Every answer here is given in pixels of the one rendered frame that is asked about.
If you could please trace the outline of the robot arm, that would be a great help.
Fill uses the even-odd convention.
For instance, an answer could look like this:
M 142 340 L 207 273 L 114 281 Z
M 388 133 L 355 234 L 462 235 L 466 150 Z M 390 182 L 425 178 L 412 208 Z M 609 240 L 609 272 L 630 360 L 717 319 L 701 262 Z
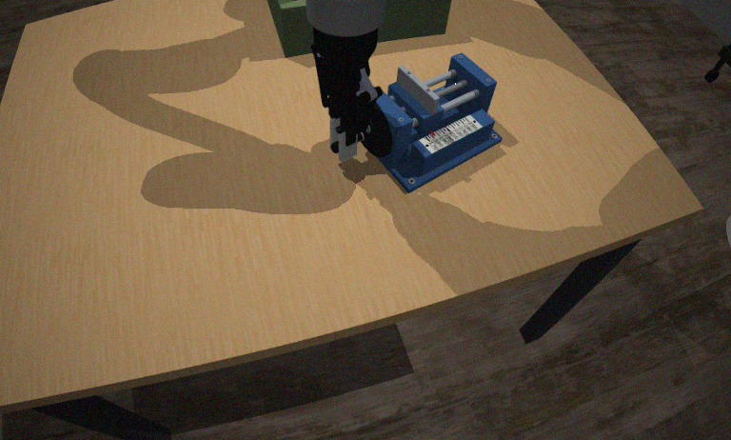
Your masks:
M 306 0 L 306 17 L 316 30 L 351 37 L 379 28 L 385 20 L 386 0 Z

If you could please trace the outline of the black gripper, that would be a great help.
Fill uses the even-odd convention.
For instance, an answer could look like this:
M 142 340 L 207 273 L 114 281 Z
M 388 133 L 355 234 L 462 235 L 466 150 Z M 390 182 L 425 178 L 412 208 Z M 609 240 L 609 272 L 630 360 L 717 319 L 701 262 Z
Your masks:
M 368 78 L 368 60 L 377 47 L 377 38 L 378 29 L 339 37 L 313 28 L 311 49 L 322 104 L 330 116 L 330 145 L 338 141 L 339 133 L 341 162 L 357 155 L 358 133 L 367 130 L 376 101 L 383 95 L 382 89 L 373 88 Z

